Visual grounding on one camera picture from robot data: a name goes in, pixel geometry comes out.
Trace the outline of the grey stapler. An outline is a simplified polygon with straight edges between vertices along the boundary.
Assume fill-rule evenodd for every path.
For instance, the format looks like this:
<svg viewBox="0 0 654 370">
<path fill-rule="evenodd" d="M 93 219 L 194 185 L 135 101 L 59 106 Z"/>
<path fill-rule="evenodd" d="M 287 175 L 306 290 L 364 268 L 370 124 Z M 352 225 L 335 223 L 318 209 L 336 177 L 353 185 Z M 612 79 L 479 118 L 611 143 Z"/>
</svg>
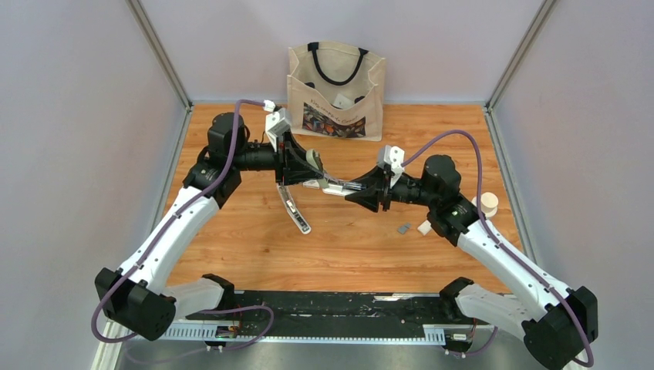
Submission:
<svg viewBox="0 0 654 370">
<path fill-rule="evenodd" d="M 303 187 L 319 189 L 323 193 L 342 197 L 365 189 L 365 186 L 361 183 L 341 180 L 328 174 L 324 169 L 319 152 L 314 149 L 308 150 L 305 158 L 310 165 L 322 174 L 322 178 L 307 180 L 302 184 Z"/>
</svg>

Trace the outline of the white stapler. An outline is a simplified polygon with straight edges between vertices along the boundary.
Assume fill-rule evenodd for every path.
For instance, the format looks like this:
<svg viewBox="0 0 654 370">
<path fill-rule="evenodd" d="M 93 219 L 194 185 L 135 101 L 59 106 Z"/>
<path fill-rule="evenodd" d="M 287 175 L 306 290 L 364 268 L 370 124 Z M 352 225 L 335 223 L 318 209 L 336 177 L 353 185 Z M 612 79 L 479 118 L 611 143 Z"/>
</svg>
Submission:
<svg viewBox="0 0 654 370">
<path fill-rule="evenodd" d="M 279 184 L 277 185 L 277 190 L 286 212 L 294 222 L 295 226 L 302 234 L 309 234 L 312 228 L 299 211 L 290 190 L 286 186 Z"/>
</svg>

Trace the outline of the grey staple strip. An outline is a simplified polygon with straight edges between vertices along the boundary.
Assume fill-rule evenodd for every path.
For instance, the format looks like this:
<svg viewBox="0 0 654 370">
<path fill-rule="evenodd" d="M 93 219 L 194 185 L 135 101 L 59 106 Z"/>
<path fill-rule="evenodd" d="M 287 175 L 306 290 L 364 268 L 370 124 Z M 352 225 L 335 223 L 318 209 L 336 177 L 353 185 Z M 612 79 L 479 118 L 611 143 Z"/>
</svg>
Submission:
<svg viewBox="0 0 654 370">
<path fill-rule="evenodd" d="M 410 223 L 406 223 L 406 224 L 400 226 L 400 227 L 397 229 L 397 232 L 400 233 L 400 234 L 405 234 L 405 233 L 406 233 L 410 228 L 411 228 L 411 224 L 410 224 Z"/>
</svg>

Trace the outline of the staples tray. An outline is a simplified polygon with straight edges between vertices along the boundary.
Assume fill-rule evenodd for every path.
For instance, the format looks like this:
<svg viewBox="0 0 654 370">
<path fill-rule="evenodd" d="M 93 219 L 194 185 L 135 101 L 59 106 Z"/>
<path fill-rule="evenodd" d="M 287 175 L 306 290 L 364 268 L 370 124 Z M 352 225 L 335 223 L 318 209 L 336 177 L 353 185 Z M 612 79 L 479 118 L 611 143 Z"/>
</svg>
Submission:
<svg viewBox="0 0 654 370">
<path fill-rule="evenodd" d="M 422 222 L 417 228 L 417 231 L 421 233 L 423 236 L 428 235 L 428 233 L 431 232 L 431 230 L 432 230 L 432 225 L 428 220 Z"/>
</svg>

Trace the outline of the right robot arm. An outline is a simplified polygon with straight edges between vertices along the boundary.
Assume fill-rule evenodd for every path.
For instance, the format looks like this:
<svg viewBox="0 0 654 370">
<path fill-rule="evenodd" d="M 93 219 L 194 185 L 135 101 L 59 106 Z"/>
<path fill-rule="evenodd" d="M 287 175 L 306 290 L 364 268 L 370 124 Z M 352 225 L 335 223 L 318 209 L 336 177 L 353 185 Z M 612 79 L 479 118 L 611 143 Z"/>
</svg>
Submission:
<svg viewBox="0 0 654 370">
<path fill-rule="evenodd" d="M 441 291 L 440 313 L 447 321 L 478 318 L 511 333 L 547 369 L 576 362 L 598 337 L 595 294 L 585 286 L 571 288 L 508 242 L 460 192 L 461 175 L 449 156 L 430 156 L 419 178 L 379 163 L 356 181 L 362 188 L 347 201 L 373 212 L 392 202 L 426 206 L 436 234 L 481 262 L 514 295 L 493 294 L 460 277 Z"/>
</svg>

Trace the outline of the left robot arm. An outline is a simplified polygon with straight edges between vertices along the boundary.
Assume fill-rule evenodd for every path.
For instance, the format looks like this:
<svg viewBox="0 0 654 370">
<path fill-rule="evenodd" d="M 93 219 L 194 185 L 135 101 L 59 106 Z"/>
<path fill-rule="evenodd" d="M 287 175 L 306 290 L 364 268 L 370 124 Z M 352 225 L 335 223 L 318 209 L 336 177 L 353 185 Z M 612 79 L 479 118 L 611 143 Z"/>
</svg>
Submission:
<svg viewBox="0 0 654 370">
<path fill-rule="evenodd" d="M 286 109 L 265 117 L 268 142 L 249 139 L 249 128 L 238 113 L 214 117 L 207 145 L 184 178 L 173 205 L 150 236 L 116 270 L 103 268 L 95 286 L 100 315 L 130 330 L 130 336 L 157 340 L 178 318 L 208 311 L 216 319 L 231 317 L 236 300 L 232 285 L 214 275 L 167 286 L 171 271 L 201 228 L 226 204 L 241 184 L 244 171 L 272 171 L 282 203 L 296 227 L 308 234 L 310 225 L 288 190 L 323 173 L 307 161 L 310 154 L 295 140 Z"/>
</svg>

